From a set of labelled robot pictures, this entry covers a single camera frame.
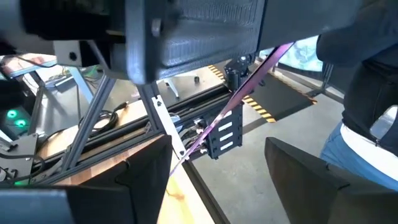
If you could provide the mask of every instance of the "wooden table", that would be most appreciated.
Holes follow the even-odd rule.
[[[126,109],[118,111],[119,123],[118,126],[129,123],[146,115],[146,111],[142,101],[131,103]],[[74,136],[78,131],[77,126],[71,127],[61,133],[55,135],[49,142],[39,151],[39,155],[43,158],[51,156],[64,150],[69,144],[72,143]],[[81,155],[81,158],[99,153],[109,146],[122,141],[126,137],[116,139],[107,143],[105,146],[100,146],[90,152]],[[137,151],[143,149],[148,144],[155,141],[158,137],[151,139],[141,145],[133,147],[132,149],[109,158],[87,170],[83,170],[61,182],[59,185],[78,185],[104,171],[115,166],[119,162],[127,159]],[[174,154],[172,157],[172,167],[177,163],[177,156]],[[180,167],[176,170],[174,175],[169,179],[167,184],[165,197],[163,199],[162,208],[160,209],[159,224],[212,224],[214,223],[209,211],[202,202],[194,185],[190,181],[188,174]]]

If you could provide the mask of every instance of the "floor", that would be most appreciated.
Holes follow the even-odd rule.
[[[200,77],[199,85],[194,83],[193,77],[172,79],[181,99],[221,82],[213,74],[199,73],[198,76]],[[292,80],[288,81],[302,91],[309,91],[307,87]],[[165,83],[159,83],[158,86],[167,105],[177,101]],[[43,112],[42,122],[38,129],[47,127],[46,132],[51,133],[59,128],[77,124],[76,88],[67,91],[69,91],[66,95],[68,100],[61,107],[66,107],[68,110],[57,110],[55,106],[47,105],[50,112]],[[118,80],[105,108],[111,109],[123,101],[136,100],[136,98],[135,86],[127,81]],[[341,119],[343,106],[323,95],[316,99],[318,100],[316,105],[277,123],[263,124],[246,133],[243,136],[242,147],[229,151],[217,161],[203,156],[193,162],[231,223],[289,223],[267,170],[264,157],[265,138],[277,137],[315,156],[319,155],[325,139]],[[80,101],[81,113],[84,114],[88,103],[82,96],[80,96]],[[55,119],[55,114],[63,116],[63,119]],[[243,125],[260,118],[260,115],[247,105],[243,107],[243,115]],[[51,117],[55,123],[44,124],[46,117]]]

